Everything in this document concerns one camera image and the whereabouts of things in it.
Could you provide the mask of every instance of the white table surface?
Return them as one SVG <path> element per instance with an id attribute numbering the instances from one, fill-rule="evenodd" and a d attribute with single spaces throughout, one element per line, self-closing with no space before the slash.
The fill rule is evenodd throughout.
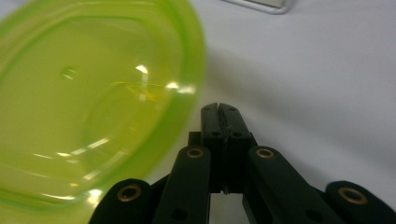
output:
<path id="1" fill-rule="evenodd" d="M 0 0 L 0 18 L 24 0 Z M 191 0 L 205 30 L 208 69 L 198 109 L 241 111 L 312 186 L 357 183 L 396 209 L 396 2 L 300 0 L 268 15 Z M 167 174 L 180 138 L 148 181 Z M 240 196 L 213 195 L 211 223 L 248 223 Z"/>

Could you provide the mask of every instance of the brass screw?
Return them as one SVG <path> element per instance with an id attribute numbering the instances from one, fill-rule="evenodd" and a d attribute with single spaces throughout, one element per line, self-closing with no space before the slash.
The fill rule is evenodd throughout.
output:
<path id="1" fill-rule="evenodd" d="M 204 152 L 199 148 L 190 148 L 187 150 L 187 156 L 190 158 L 200 158 L 204 155 Z"/>
<path id="2" fill-rule="evenodd" d="M 117 194 L 117 197 L 123 203 L 128 203 L 130 201 L 137 199 L 141 193 L 142 193 L 142 189 L 138 185 L 132 184 L 120 189 L 119 193 Z"/>
<path id="3" fill-rule="evenodd" d="M 256 154 L 265 159 L 272 159 L 275 156 L 274 152 L 268 148 L 259 148 L 257 149 Z"/>
<path id="4" fill-rule="evenodd" d="M 367 204 L 367 197 L 360 191 L 348 187 L 342 187 L 338 190 L 338 193 L 350 203 L 355 204 Z"/>

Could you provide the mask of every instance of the green plastic bowl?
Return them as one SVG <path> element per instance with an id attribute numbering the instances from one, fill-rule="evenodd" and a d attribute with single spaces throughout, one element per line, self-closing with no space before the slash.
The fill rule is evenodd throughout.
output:
<path id="1" fill-rule="evenodd" d="M 184 0 L 35 0 L 2 21 L 2 222 L 88 222 L 175 143 L 204 71 Z"/>

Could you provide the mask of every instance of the black metal bracket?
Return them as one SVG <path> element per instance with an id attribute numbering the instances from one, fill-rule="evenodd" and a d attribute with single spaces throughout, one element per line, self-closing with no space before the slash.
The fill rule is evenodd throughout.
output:
<path id="1" fill-rule="evenodd" d="M 367 189 L 338 181 L 311 187 L 277 150 L 258 146 L 240 112 L 225 104 L 201 110 L 170 175 L 153 185 L 119 182 L 90 223 L 208 223 L 211 193 L 243 194 L 250 223 L 396 224 L 395 212 Z"/>

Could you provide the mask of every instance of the transparent plastic container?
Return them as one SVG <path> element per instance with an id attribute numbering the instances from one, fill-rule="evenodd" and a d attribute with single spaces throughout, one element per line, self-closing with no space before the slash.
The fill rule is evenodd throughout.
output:
<path id="1" fill-rule="evenodd" d="M 205 71 L 184 0 L 35 0 L 0 23 L 0 217 L 86 223 L 175 142 Z"/>

